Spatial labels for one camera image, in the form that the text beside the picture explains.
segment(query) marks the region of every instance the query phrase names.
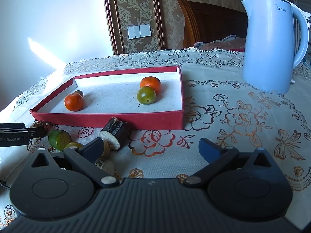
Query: wooden log piece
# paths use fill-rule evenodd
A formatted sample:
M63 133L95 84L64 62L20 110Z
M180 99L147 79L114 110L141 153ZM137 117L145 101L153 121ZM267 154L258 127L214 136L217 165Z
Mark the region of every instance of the wooden log piece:
M99 137L109 144L110 150L117 151L130 133L130 125L113 117L99 133Z
M114 163L111 160L97 160L95 163L97 167L99 167L101 170L105 171L106 173L110 174L111 176L114 176L115 173L115 166Z

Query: white tray bottom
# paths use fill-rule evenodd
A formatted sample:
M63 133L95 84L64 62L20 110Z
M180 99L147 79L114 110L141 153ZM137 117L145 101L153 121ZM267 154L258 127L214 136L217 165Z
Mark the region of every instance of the white tray bottom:
M140 104L137 91L140 81L147 76L157 77L162 90L150 105ZM71 112L65 108L65 97L81 90L83 109ZM182 110L181 81L178 72L106 75L74 80L73 85L54 97L38 113L122 114Z

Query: cable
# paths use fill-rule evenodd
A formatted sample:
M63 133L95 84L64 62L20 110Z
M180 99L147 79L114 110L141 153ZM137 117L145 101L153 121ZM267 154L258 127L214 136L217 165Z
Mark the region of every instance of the cable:
M6 183L6 182L5 182L4 180L2 180L2 181L0 180L0 186L2 186L2 187L4 187L5 189L11 191L11 188L10 188L9 186L7 186L5 183Z

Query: screw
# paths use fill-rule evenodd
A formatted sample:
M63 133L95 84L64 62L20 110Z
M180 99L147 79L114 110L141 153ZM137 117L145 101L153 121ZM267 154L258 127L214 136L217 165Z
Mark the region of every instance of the screw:
M199 184L201 183L201 178L200 177L197 177L197 176L190 176L188 178L186 178L186 182L190 185L196 185L196 184Z
M112 176L106 176L106 177L103 177L100 181L105 185L110 185L110 184L116 183L117 179Z

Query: table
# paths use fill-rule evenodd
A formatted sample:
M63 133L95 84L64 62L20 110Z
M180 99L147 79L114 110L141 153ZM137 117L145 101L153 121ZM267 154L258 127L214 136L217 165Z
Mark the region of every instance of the table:
M183 181L208 164L198 151L200 138L234 146L242 152L265 147L273 156L293 190L286 217L303 228L311 220L311 70L300 64L293 72L287 94L262 92L245 83L241 76L242 52L195 48L163 50L82 60L68 64L25 91L0 113L1 122L32 125L29 109L73 75L150 66L178 65L184 88L184 129L132 131L128 143L112 152L119 178L172 178ZM101 128L68 127L73 141L86 144ZM12 185L28 157L39 147L50 152L47 138L28 146L0 148L0 178ZM8 192L0 190L0 229L16 217Z

